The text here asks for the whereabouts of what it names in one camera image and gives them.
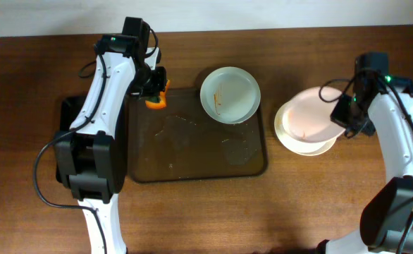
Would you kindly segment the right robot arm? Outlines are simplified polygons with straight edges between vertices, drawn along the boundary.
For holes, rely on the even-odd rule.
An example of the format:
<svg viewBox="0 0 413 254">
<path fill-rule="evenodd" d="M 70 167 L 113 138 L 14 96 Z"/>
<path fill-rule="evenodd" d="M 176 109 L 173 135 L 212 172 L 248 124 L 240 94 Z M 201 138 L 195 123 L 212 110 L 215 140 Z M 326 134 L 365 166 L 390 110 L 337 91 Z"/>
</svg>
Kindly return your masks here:
<svg viewBox="0 0 413 254">
<path fill-rule="evenodd" d="M 386 185 L 364 208 L 359 228 L 324 240 L 315 253 L 413 253 L 413 80 L 390 74 L 388 55 L 367 52 L 333 99 L 330 120 L 345 137 L 377 135 Z"/>
</svg>

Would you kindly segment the pink white plate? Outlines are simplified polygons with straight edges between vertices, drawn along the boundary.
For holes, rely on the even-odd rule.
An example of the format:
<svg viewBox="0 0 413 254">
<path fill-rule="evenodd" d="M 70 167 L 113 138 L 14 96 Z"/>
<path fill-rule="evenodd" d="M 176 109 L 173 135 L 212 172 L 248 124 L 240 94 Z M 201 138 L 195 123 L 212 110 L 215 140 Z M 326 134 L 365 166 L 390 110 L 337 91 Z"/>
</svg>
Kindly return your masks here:
<svg viewBox="0 0 413 254">
<path fill-rule="evenodd" d="M 295 95 L 287 102 L 282 113 L 282 127 L 295 140 L 305 143 L 322 143 L 337 138 L 344 128 L 331 121 L 331 113 L 337 102 L 324 102 L 341 95 L 341 91 L 325 87 L 313 87 Z"/>
</svg>

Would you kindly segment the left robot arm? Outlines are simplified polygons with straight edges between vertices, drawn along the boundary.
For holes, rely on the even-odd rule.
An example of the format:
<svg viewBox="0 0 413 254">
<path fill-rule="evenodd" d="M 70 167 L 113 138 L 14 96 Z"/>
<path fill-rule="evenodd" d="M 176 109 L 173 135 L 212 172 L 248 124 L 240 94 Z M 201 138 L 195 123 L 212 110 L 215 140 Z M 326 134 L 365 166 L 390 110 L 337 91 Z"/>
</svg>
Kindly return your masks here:
<svg viewBox="0 0 413 254">
<path fill-rule="evenodd" d="M 141 18 L 127 17 L 121 33 L 95 44 L 96 71 L 87 97 L 67 131 L 56 135 L 58 177 L 84 212 L 92 253 L 127 253 L 118 214 L 126 153 L 117 135 L 127 96 L 151 109 L 166 106 L 169 81 L 155 33 Z"/>
</svg>

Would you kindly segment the orange green scrub sponge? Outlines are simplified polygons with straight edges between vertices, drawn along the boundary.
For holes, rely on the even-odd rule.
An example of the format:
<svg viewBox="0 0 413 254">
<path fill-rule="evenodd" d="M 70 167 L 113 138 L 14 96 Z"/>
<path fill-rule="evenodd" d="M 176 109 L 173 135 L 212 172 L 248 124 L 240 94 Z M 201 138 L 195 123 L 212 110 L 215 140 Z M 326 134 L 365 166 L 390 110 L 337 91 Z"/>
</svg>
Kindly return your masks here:
<svg viewBox="0 0 413 254">
<path fill-rule="evenodd" d="M 170 84 L 170 80 L 167 80 L 164 91 L 161 91 L 158 95 L 149 97 L 145 100 L 145 105 L 148 109 L 163 109 L 167 106 L 166 94 Z"/>
</svg>

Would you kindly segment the cream plate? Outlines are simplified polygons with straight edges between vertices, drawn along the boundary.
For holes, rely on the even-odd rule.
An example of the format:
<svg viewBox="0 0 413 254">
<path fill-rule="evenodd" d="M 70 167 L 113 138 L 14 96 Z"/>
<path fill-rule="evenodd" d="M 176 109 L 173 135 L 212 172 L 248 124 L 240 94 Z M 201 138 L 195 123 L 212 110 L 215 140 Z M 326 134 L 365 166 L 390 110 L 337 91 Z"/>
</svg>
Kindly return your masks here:
<svg viewBox="0 0 413 254">
<path fill-rule="evenodd" d="M 303 141 L 298 141 L 288 135 L 285 127 L 283 126 L 283 118 L 287 111 L 287 103 L 279 108 L 274 118 L 274 131 L 276 133 L 279 141 L 287 148 L 289 151 L 294 152 L 302 156 L 317 156 L 321 155 L 328 150 L 330 150 L 336 142 L 336 138 L 330 139 L 322 143 L 306 143 Z"/>
</svg>

